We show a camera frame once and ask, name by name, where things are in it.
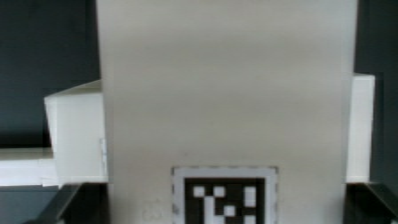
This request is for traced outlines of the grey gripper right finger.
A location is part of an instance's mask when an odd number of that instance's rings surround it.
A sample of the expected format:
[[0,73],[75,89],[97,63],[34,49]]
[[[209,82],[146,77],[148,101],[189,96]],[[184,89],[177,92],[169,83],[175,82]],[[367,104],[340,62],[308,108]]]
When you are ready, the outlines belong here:
[[398,224],[398,196],[381,183],[349,183],[344,224]]

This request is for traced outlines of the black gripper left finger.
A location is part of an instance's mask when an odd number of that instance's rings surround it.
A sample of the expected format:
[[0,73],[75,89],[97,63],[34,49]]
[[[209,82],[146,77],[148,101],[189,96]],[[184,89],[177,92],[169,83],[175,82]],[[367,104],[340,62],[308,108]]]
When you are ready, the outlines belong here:
[[40,216],[24,224],[111,224],[109,185],[66,184]]

